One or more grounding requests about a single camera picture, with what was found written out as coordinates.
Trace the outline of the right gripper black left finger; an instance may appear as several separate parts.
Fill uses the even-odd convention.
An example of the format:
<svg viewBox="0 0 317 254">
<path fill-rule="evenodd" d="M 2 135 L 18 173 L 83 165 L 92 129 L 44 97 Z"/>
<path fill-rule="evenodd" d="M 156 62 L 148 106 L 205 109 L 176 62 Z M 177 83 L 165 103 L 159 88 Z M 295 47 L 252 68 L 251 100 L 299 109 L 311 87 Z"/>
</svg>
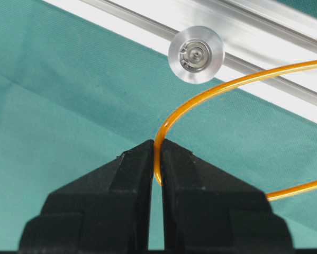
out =
<svg viewBox="0 0 317 254">
<path fill-rule="evenodd" d="M 148 249 L 153 141 L 50 193 L 19 253 L 143 253 Z"/>
</svg>

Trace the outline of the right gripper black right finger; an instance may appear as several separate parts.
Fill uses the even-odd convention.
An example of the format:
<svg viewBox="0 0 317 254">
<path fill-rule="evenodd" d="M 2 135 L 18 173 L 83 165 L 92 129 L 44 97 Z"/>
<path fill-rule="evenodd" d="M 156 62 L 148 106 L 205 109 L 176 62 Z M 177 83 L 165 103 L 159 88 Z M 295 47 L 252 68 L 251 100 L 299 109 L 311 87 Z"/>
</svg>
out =
<svg viewBox="0 0 317 254">
<path fill-rule="evenodd" d="M 171 253 L 294 253 L 286 222 L 261 190 L 170 140 L 161 170 Z"/>
</svg>

